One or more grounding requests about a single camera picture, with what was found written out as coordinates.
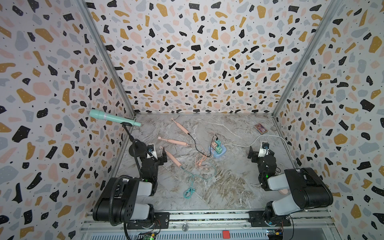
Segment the pink toothbrush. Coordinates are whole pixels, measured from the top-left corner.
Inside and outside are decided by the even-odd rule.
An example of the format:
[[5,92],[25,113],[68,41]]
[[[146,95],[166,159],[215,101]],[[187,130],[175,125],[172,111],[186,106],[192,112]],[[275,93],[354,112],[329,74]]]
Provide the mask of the pink toothbrush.
[[171,143],[171,144],[180,145],[180,146],[184,146],[184,147],[189,145],[186,142],[177,141],[177,140],[164,139],[164,138],[161,138],[161,137],[158,137],[158,139],[161,140],[161,141],[164,141],[164,142],[168,142],[168,143]]
[[164,147],[160,146],[160,148],[163,150],[163,152],[167,155],[167,158],[169,158],[177,167],[181,167],[182,164],[180,163],[180,161],[174,157],[171,153],[169,153],[168,151],[165,150]]
[[173,118],[172,118],[172,121],[177,125],[177,127],[180,129],[180,130],[182,130],[186,135],[191,135],[190,134],[190,132],[183,126],[183,125],[181,125],[180,123],[178,123],[176,120],[174,120]]

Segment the pink plug adapter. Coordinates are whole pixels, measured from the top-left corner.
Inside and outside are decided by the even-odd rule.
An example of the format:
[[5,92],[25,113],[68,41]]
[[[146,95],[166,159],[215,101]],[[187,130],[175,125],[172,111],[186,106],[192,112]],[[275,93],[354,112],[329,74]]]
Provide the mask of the pink plug adapter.
[[215,143],[215,142],[212,142],[212,143],[211,143],[211,147],[212,147],[213,149],[215,149],[217,146],[218,146],[217,143]]

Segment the green plug adapter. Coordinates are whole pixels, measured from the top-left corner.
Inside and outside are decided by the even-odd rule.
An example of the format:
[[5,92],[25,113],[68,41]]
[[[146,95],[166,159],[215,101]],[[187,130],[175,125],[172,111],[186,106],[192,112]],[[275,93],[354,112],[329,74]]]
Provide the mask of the green plug adapter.
[[221,146],[216,146],[216,147],[215,147],[215,151],[216,151],[216,153],[219,155],[219,154],[221,154],[221,153],[223,152],[223,149],[222,149]]

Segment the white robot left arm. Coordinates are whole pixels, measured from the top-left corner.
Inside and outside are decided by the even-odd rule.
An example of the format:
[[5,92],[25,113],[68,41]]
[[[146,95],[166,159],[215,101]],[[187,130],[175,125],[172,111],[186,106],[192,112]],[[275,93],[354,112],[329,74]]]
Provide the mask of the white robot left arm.
[[142,155],[134,150],[139,177],[128,175],[111,178],[93,209],[93,220],[112,226],[127,224],[130,229],[149,228],[156,222],[152,204],[137,203],[138,197],[150,197],[158,187],[159,166],[168,161],[166,150],[158,157],[153,145],[144,148]]

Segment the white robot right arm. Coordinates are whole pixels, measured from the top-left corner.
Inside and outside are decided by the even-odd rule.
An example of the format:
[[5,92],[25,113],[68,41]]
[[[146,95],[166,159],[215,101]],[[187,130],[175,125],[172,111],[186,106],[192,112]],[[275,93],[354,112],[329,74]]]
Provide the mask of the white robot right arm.
[[292,213],[332,205],[331,191],[312,168],[278,171],[275,153],[269,143],[263,142],[259,151],[250,148],[248,159],[257,164],[258,180],[263,190],[289,192],[282,199],[267,203],[265,221],[273,223]]

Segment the black microphone stand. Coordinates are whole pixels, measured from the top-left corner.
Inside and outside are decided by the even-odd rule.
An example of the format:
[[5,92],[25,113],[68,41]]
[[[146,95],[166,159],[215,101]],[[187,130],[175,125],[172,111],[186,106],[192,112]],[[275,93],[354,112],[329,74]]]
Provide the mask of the black microphone stand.
[[132,145],[129,148],[129,154],[132,157],[146,157],[147,156],[147,146],[138,139],[135,139],[129,132],[129,127],[133,125],[128,122],[122,122],[121,125],[126,130],[129,140],[132,142]]

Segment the small colourful card box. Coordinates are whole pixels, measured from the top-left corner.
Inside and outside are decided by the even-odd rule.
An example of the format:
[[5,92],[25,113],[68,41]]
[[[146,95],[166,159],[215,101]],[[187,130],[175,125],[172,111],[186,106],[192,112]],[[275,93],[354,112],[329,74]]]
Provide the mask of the small colourful card box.
[[267,130],[262,124],[260,124],[260,123],[256,124],[256,125],[255,125],[255,128],[256,128],[256,130],[257,130],[261,135],[263,135],[263,134],[265,134],[265,133],[268,132],[268,130]]

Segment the light blue power strip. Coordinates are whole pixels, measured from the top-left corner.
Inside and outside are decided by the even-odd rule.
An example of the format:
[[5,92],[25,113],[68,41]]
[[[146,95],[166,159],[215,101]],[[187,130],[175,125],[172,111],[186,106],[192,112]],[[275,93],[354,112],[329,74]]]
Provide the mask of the light blue power strip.
[[210,148],[210,150],[211,150],[211,152],[213,154],[213,157],[216,158],[216,159],[218,159],[221,156],[223,156],[226,153],[226,151],[227,151],[227,149],[225,147],[222,147],[222,152],[220,154],[218,154],[213,148]]

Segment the black corrugated conduit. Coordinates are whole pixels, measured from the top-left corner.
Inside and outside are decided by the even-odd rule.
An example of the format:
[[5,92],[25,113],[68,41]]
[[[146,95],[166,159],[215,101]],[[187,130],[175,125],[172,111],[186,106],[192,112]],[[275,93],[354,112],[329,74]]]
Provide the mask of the black corrugated conduit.
[[123,224],[125,236],[130,240],[127,223],[135,211],[136,198],[141,179],[123,175],[115,178],[109,195],[108,220],[112,226]]

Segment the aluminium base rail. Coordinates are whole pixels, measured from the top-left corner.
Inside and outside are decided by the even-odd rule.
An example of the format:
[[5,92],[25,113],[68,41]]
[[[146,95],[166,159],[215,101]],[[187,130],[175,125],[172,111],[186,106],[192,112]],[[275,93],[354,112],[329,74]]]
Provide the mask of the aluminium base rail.
[[262,210],[161,211],[156,225],[143,229],[96,222],[92,214],[80,229],[82,240],[339,240],[324,208],[290,214],[267,225]]

